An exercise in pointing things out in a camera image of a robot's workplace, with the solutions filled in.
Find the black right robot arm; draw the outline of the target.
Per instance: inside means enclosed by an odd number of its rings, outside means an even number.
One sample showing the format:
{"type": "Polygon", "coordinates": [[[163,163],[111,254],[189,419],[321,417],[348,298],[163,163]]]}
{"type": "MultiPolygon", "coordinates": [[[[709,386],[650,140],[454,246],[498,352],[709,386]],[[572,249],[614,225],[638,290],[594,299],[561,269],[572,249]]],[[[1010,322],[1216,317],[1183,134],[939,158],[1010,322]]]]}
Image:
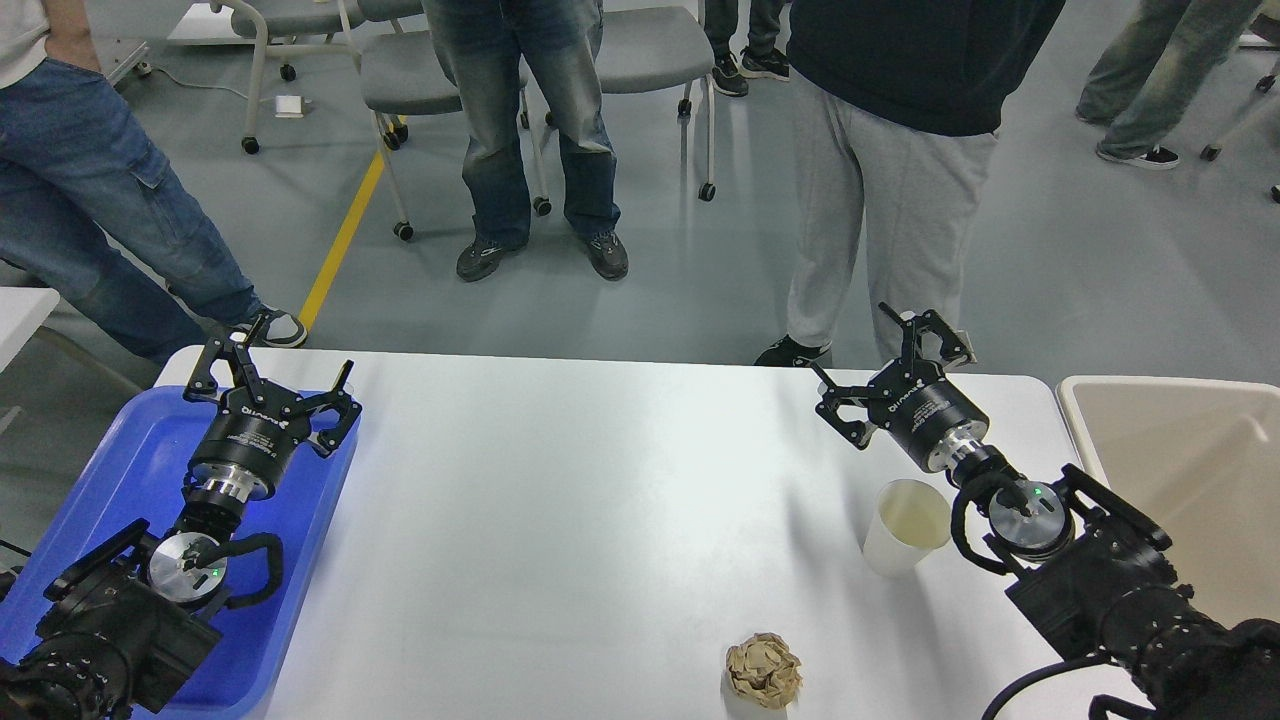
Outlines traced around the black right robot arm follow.
{"type": "Polygon", "coordinates": [[[1025,688],[1103,664],[1129,673],[1147,705],[1097,694],[1092,719],[1275,719],[1277,624],[1248,619],[1225,628],[1192,606],[1155,520],[1080,468],[1029,480],[984,441],[989,419],[946,372],[974,356],[934,310],[883,313],[901,329],[900,355],[864,386],[820,373],[815,413],[865,448],[886,430],[927,473],[956,489],[948,532],[963,557],[1014,575],[1007,597],[1059,655],[987,706],[992,719],[1025,688]]]}

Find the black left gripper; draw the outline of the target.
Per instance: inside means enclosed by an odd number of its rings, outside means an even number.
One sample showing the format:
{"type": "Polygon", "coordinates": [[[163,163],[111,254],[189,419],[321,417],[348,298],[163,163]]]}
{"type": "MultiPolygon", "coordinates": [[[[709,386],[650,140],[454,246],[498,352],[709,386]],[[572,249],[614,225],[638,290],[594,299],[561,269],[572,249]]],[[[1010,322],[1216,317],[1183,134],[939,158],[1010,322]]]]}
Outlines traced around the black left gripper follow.
{"type": "Polygon", "coordinates": [[[211,338],[201,351],[183,389],[192,404],[218,404],[218,413],[195,455],[188,477],[196,483],[211,479],[251,482],[248,500],[276,493],[285,469],[300,445],[308,445],[320,457],[334,454],[353,429],[364,406],[346,388],[353,361],[344,361],[330,389],[303,397],[282,386],[266,387],[250,356],[250,347],[268,327],[257,316],[242,340],[234,333],[211,338]],[[220,391],[212,369],[224,363],[232,386],[220,391]],[[314,418],[334,413],[334,425],[315,430],[314,418]]]}

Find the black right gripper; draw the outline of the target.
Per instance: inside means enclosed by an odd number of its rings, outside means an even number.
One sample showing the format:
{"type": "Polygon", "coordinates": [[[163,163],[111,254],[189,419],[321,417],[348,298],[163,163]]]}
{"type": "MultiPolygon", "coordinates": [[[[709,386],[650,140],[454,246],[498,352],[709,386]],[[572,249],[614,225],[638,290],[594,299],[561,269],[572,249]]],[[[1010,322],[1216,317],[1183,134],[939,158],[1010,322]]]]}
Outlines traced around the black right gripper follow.
{"type": "Polygon", "coordinates": [[[927,473],[959,462],[959,450],[974,450],[986,438],[989,418],[948,379],[946,372],[977,361],[965,331],[955,331],[936,310],[923,314],[878,309],[902,332],[899,357],[886,363],[867,386],[840,386],[822,366],[815,413],[856,448],[867,448],[877,430],[888,432],[927,473]],[[845,418],[846,407],[865,419],[845,418]]]}

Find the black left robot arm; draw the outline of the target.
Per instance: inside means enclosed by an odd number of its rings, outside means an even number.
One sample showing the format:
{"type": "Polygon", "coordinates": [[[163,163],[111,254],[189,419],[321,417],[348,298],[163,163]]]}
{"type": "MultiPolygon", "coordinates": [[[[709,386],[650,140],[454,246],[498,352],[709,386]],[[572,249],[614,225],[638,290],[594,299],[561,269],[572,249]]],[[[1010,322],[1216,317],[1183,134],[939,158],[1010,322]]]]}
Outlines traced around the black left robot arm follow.
{"type": "Polygon", "coordinates": [[[3,601],[5,719],[229,719],[274,678],[355,451],[347,383],[250,337],[131,400],[3,601]]]}

